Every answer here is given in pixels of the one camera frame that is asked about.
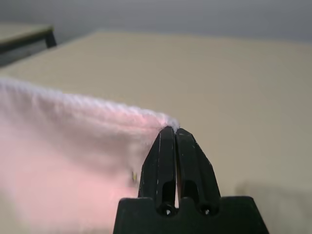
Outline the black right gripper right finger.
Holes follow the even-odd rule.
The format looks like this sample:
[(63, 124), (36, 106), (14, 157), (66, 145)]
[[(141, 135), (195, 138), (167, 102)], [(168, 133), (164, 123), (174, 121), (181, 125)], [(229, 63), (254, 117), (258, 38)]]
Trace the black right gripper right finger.
[(202, 215), (216, 215), (221, 196), (212, 164), (185, 129), (178, 129), (175, 142), (179, 207), (189, 199)]

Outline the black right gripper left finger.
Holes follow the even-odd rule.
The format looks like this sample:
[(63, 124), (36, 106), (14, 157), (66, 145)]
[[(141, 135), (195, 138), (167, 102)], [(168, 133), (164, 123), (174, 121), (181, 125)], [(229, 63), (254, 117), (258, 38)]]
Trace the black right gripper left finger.
[(176, 141), (172, 127), (162, 129), (142, 165), (139, 197), (150, 197), (162, 216), (176, 214)]

